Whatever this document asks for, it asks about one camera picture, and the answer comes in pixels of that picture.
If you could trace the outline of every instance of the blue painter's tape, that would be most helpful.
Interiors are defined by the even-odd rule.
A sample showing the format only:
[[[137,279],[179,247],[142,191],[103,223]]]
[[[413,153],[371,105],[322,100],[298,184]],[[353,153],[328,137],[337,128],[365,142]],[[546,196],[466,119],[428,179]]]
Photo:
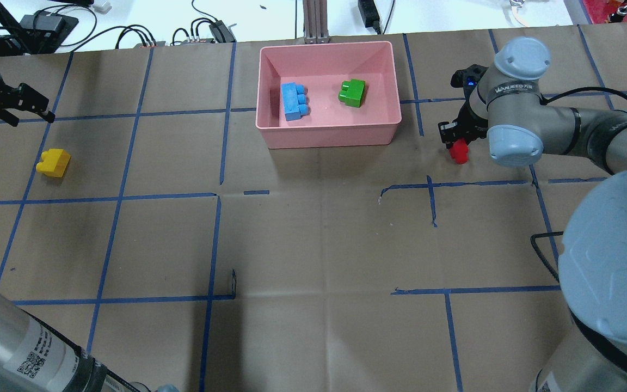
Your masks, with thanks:
[[[229,84],[226,87],[226,114],[224,114],[224,134],[222,136],[222,163],[219,166],[219,185],[224,183],[226,170],[226,144],[229,141],[229,114],[231,113],[231,92],[233,88],[233,67],[236,62],[236,42],[231,44],[231,62],[229,62]]]
[[[600,182],[604,181],[606,177],[592,177],[590,179],[552,179],[548,180],[548,183],[579,183],[579,182]]]
[[[545,224],[545,229],[551,233],[553,232],[551,226],[550,226],[550,219],[548,218],[548,211],[545,208],[545,201],[543,200],[543,194],[540,191],[540,186],[538,185],[538,177],[536,176],[536,169],[533,168],[533,165],[530,164],[529,165],[529,170],[531,171],[532,174],[532,184],[533,186],[535,186],[536,188],[536,194],[538,197],[538,204],[540,206],[540,212],[543,215],[543,223]],[[550,237],[550,249],[553,252],[553,258],[555,259],[555,265],[558,264],[558,247],[555,245],[555,238]]]
[[[244,191],[243,194],[245,194],[246,196],[249,196],[251,194],[269,194],[269,190],[264,189],[263,191]]]
[[[458,362],[458,347],[456,346],[456,332],[453,328],[453,315],[451,313],[451,300],[448,293],[445,294],[446,323],[448,325],[448,339],[451,343],[451,357],[453,358],[453,372],[456,376],[456,390],[463,392],[461,380],[461,367]]]
[[[495,40],[495,33],[492,29],[488,30],[488,34],[490,35],[490,42],[493,43],[493,51],[497,54],[500,51],[500,48],[497,47],[497,40]]]
[[[432,226],[437,228],[437,209],[435,208],[435,187],[432,184],[432,179],[427,176],[427,189],[430,192],[430,208],[432,209]]]

